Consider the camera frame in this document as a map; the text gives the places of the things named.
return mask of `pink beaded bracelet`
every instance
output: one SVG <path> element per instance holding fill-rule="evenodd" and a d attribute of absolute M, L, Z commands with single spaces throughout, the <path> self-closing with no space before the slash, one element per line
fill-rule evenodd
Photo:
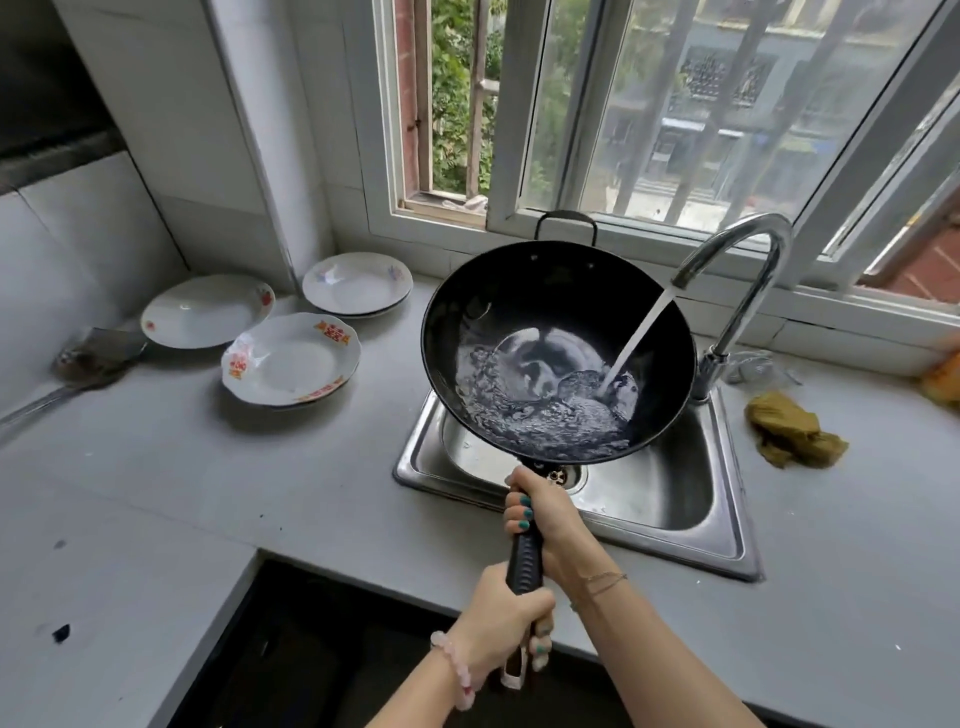
<path fill-rule="evenodd" d="M 473 690 L 473 683 L 470 681 L 470 671 L 466 665 L 457 659 L 457 651 L 454 649 L 453 642 L 446 633 L 434 632 L 430 635 L 430 644 L 444 652 L 444 655 L 446 655 L 446 658 L 453 666 L 453 671 L 457 673 L 457 679 L 460 681 L 460 687 L 463 689 L 463 694 L 457 697 L 457 710 L 468 711 L 473 707 L 473 699 L 476 697 L 476 692 Z"/>

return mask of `metal spatula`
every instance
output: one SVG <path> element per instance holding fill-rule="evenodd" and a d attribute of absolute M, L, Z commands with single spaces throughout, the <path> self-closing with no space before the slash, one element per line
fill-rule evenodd
<path fill-rule="evenodd" d="M 127 373 L 146 347 L 147 339 L 140 331 L 90 329 L 79 341 L 64 347 L 54 359 L 54 374 L 63 381 L 63 386 L 0 418 L 0 427 L 11 425 L 84 390 L 112 384 Z"/>

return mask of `water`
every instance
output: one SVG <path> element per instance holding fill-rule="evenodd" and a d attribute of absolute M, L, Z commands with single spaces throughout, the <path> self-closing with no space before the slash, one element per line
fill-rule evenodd
<path fill-rule="evenodd" d="M 598 394 L 607 367 L 580 337 L 528 328 L 496 347 L 465 344 L 457 351 L 457 393 L 495 444 L 535 452 L 545 460 L 610 457 L 630 446 L 647 362 L 613 378 Z"/>
<path fill-rule="evenodd" d="M 620 350 L 619 356 L 613 362 L 613 366 L 610 367 L 610 370 L 604 377 L 603 383 L 600 385 L 599 389 L 597 389 L 598 397 L 602 397 L 607 392 L 607 389 L 610 387 L 613 380 L 616 379 L 617 375 L 620 374 L 620 370 L 623 369 L 624 365 L 627 363 L 627 359 L 630 358 L 630 355 L 634 352 L 634 349 L 636 349 L 636 347 L 639 345 L 640 340 L 646 336 L 647 331 L 650 330 L 650 327 L 654 324 L 661 313 L 663 313 L 663 310 L 670 305 L 670 302 L 673 301 L 676 293 L 677 289 L 669 284 L 663 289 L 663 293 L 661 293 L 660 297 L 654 302 L 653 307 L 647 311 L 647 315 L 643 317 L 643 321 L 641 321 L 640 325 L 636 327 L 636 331 L 634 331 L 634 335 L 630 337 L 627 345 Z"/>

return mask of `faucet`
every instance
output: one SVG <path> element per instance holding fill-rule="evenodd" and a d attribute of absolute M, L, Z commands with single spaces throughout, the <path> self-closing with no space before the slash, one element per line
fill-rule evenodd
<path fill-rule="evenodd" d="M 736 343 L 743 329 L 747 327 L 760 307 L 763 297 L 773 285 L 787 253 L 793 243 L 793 226 L 783 215 L 776 212 L 764 212 L 750 215 L 717 232 L 695 250 L 680 266 L 680 270 L 670 282 L 674 288 L 685 290 L 690 282 L 718 255 L 729 250 L 741 240 L 752 235 L 766 232 L 770 235 L 770 251 L 760 268 L 760 273 L 751 284 L 743 301 L 733 311 L 716 344 L 709 347 L 697 362 L 697 372 L 693 378 L 690 399 L 694 404 L 703 404 L 709 399 L 710 390 L 723 373 L 727 364 L 730 348 Z"/>

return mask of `stacked plates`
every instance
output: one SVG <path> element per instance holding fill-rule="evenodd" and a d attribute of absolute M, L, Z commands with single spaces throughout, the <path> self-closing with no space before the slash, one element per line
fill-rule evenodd
<path fill-rule="evenodd" d="M 264 321 L 274 310 L 274 298 L 273 288 L 249 276 L 203 276 L 153 299 L 140 327 L 165 347 L 216 347 Z"/>
<path fill-rule="evenodd" d="M 344 253 L 321 260 L 303 277 L 303 295 L 335 316 L 369 318 L 400 305 L 414 279 L 396 258 L 380 253 Z"/>
<path fill-rule="evenodd" d="M 220 360 L 224 385 L 240 400 L 289 407 L 321 400 L 360 362 L 356 331 L 335 316 L 295 313 L 244 331 Z"/>

